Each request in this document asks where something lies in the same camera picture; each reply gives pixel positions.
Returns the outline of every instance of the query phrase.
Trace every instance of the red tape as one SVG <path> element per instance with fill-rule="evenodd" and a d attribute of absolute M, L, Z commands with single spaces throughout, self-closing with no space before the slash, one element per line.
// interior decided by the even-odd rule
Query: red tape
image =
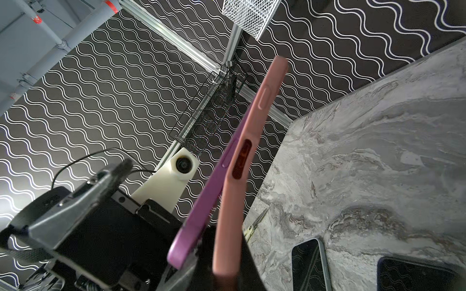
<path fill-rule="evenodd" d="M 105 2 L 105 4 L 107 4 L 107 5 L 110 7 L 110 9 L 112 9 L 113 12 L 115 12 L 115 14 L 118 13 L 118 9 L 115 7 L 115 5 L 113 5 L 112 2 L 110 2 L 109 0 L 107 0 L 107 1 Z"/>
<path fill-rule="evenodd" d="M 40 18 L 38 15 L 36 15 L 32 20 L 37 24 L 42 23 L 42 18 Z"/>

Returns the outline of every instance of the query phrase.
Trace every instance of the scissors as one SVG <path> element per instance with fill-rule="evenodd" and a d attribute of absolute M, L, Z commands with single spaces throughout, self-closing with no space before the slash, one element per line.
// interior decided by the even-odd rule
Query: scissors
<path fill-rule="evenodd" d="M 260 215 L 259 217 L 254 221 L 254 223 L 252 225 L 250 225 L 247 230 L 244 232 L 244 239 L 246 240 L 246 242 L 249 242 L 249 239 L 251 238 L 251 236 L 253 235 L 254 231 L 256 230 L 257 228 L 257 225 L 262 221 L 262 219 L 264 218 L 265 214 L 267 213 L 267 210 L 268 208 L 266 208 Z"/>

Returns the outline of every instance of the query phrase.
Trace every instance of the wavy line pattern wall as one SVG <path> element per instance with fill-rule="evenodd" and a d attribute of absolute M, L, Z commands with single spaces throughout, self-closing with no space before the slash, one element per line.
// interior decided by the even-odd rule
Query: wavy line pattern wall
<path fill-rule="evenodd" d="M 214 61 L 231 21 L 222 1 L 139 0 Z M 259 41 L 243 33 L 236 56 L 258 89 L 275 55 L 290 72 L 275 106 L 309 113 L 466 34 L 463 0 L 283 0 Z"/>
<path fill-rule="evenodd" d="M 168 28 L 218 64 L 222 63 L 233 22 L 221 0 L 136 0 Z"/>
<path fill-rule="evenodd" d="M 64 165 L 104 148 L 128 150 L 154 169 L 172 139 L 169 130 L 207 77 L 203 68 L 134 20 L 125 11 L 111 18 L 53 67 L 0 119 L 0 228 L 50 188 Z M 201 166 L 182 195 L 175 215 L 183 220 L 219 160 L 249 103 L 232 105 Z M 286 131 L 268 120 L 248 180 L 245 214 L 260 188 Z M 73 165 L 56 185 L 75 189 L 118 151 Z M 147 174 L 122 185 L 132 193 Z M 219 206 L 211 224 L 217 222 Z M 27 248 L 11 239 L 12 247 Z M 17 286 L 38 268 L 0 254 L 0 279 Z"/>

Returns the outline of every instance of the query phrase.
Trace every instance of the gray marble countertop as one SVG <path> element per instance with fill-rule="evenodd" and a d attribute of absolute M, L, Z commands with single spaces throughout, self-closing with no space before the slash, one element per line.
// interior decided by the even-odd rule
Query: gray marble countertop
<path fill-rule="evenodd" d="M 296 120 L 246 219 L 269 290 L 320 236 L 333 290 L 376 290 L 386 255 L 466 267 L 466 42 Z"/>

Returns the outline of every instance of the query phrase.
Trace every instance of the purple phone case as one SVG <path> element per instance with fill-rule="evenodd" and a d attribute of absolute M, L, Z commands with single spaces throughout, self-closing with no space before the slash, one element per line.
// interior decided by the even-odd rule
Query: purple phone case
<path fill-rule="evenodd" d="M 180 228 L 171 244 L 167 255 L 167 261 L 178 270 L 181 269 L 186 258 L 201 238 L 213 205 L 222 193 L 225 175 L 248 115 L 249 108 L 241 119 L 238 128 L 233 133 L 222 157 L 217 165 L 215 165 L 209 180 L 207 180 L 206 186 L 202 189 L 201 194 L 194 203 L 188 218 L 185 220 L 185 223 Z"/>

